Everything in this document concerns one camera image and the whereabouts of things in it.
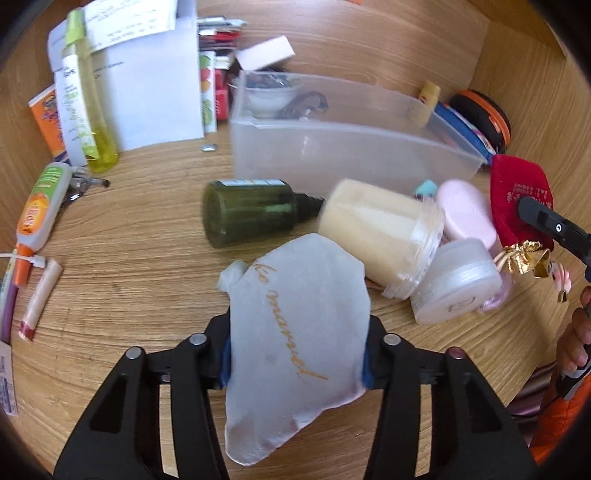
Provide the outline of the person right hand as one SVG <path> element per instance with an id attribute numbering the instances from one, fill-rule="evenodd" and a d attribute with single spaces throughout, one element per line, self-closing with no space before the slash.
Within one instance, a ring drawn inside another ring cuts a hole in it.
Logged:
<path id="1" fill-rule="evenodd" d="M 590 318 L 585 308 L 590 304 L 589 286 L 582 291 L 580 302 L 581 306 L 573 311 L 570 323 L 557 342 L 556 361 L 564 372 L 575 372 L 588 361 L 585 346 L 590 344 L 591 339 Z"/>

